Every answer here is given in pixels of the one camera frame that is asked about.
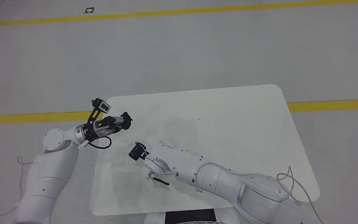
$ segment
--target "yellow floor stripe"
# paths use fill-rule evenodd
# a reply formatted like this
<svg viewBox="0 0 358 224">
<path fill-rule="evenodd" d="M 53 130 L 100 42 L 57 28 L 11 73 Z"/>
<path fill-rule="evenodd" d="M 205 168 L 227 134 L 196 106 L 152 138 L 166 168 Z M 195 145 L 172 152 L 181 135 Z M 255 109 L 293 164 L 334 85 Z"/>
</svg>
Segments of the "yellow floor stripe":
<svg viewBox="0 0 358 224">
<path fill-rule="evenodd" d="M 18 20 L 18 21 L 0 21 L 0 26 L 53 24 L 59 22 L 83 22 L 83 21 L 96 21 L 96 20 L 117 20 L 121 18 L 172 16 L 172 15 L 213 13 L 213 12 L 273 10 L 278 8 L 298 8 L 298 7 L 329 6 L 329 5 L 336 5 L 336 4 L 357 4 L 357 3 L 358 0 L 325 0 L 325 1 L 313 1 L 313 2 L 285 2 L 285 3 L 274 3 L 274 4 L 255 4 L 255 5 L 246 5 L 246 6 L 224 6 L 224 7 L 213 7 L 213 8 L 191 8 L 185 10 L 165 10 L 165 11 L 135 12 L 135 13 L 125 13 L 125 14 L 77 16 L 77 17 L 63 17 L 63 18 L 39 18 L 34 20 Z"/>
<path fill-rule="evenodd" d="M 358 100 L 290 102 L 287 105 L 291 113 L 332 110 L 358 110 Z"/>
<path fill-rule="evenodd" d="M 319 101 L 319 102 L 289 102 L 291 113 L 358 110 L 358 100 Z M 47 113 L 47 114 L 12 114 L 0 115 L 0 124 L 43 123 L 43 122 L 79 122 L 86 121 L 90 111 Z"/>
<path fill-rule="evenodd" d="M 64 112 L 46 114 L 11 114 L 0 115 L 0 124 L 43 123 L 43 122 L 77 122 L 87 120 L 91 111 Z"/>
</svg>

